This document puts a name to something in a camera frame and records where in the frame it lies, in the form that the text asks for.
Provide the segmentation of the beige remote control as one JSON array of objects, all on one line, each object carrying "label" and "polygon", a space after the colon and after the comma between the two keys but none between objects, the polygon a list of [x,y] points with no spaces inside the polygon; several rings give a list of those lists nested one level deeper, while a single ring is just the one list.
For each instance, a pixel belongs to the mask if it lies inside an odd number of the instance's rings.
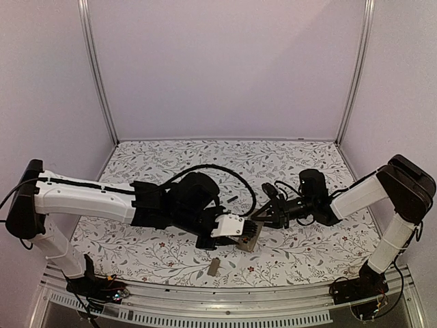
[{"label": "beige remote control", "polygon": [[253,221],[253,224],[256,225],[257,229],[252,231],[249,236],[241,236],[238,239],[238,244],[236,245],[236,248],[240,251],[244,251],[247,253],[251,253],[254,251],[255,246],[257,244],[258,238],[261,234],[262,228],[264,226],[264,223],[262,221]]}]

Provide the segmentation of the beige battery cover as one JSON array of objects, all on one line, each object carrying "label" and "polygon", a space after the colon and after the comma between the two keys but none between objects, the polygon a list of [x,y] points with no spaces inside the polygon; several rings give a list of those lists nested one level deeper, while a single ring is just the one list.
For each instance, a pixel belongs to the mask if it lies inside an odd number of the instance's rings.
[{"label": "beige battery cover", "polygon": [[208,267],[207,275],[215,277],[220,267],[220,263],[221,261],[219,258],[213,258]]}]

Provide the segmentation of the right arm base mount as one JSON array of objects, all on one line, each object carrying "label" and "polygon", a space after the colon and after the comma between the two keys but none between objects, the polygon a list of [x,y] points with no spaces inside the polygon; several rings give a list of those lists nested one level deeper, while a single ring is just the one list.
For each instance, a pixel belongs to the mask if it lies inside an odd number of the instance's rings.
[{"label": "right arm base mount", "polygon": [[349,303],[383,295],[389,291],[384,273],[377,273],[367,262],[360,268],[354,279],[338,279],[329,287],[334,304]]}]

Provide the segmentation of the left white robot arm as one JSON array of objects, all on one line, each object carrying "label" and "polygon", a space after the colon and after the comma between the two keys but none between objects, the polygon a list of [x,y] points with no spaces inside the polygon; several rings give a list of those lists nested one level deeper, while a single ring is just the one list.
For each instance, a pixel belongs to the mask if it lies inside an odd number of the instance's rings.
[{"label": "left white robot arm", "polygon": [[63,177],[33,159],[4,199],[10,203],[5,227],[12,236],[33,243],[68,279],[74,279],[79,290],[94,297],[102,286],[92,260],[73,247],[48,216],[102,217],[157,230],[176,227],[195,235],[196,247],[205,250],[233,245],[237,237],[254,237],[257,224],[248,213],[236,215],[221,206],[219,186],[203,169],[228,173],[249,186],[236,172],[214,164],[190,167],[162,184],[108,184]]}]

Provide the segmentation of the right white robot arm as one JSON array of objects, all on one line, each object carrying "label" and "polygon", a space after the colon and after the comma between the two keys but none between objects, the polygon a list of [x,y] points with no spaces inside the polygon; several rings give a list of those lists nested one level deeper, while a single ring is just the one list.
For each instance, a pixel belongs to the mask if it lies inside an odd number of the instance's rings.
[{"label": "right white robot arm", "polygon": [[367,298],[378,289],[377,275],[385,273],[405,250],[414,231],[431,210],[436,194],[436,181],[400,154],[351,186],[332,193],[328,191],[325,175],[317,169],[302,170],[298,178],[298,195],[291,200],[279,194],[274,185],[263,184],[269,200],[251,214],[251,220],[269,228],[287,228],[291,221],[311,216],[323,226],[334,226],[374,204],[391,204],[391,222],[363,265],[368,272],[353,284],[353,292],[360,298]]}]

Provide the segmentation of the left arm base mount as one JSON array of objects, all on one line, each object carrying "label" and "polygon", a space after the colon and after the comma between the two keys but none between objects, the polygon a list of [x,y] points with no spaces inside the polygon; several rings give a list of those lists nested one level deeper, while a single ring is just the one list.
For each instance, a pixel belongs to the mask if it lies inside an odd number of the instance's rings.
[{"label": "left arm base mount", "polygon": [[117,275],[98,277],[94,272],[93,260],[87,255],[85,258],[85,271],[78,278],[66,276],[67,291],[100,303],[121,303],[130,295],[127,284],[119,281]]}]

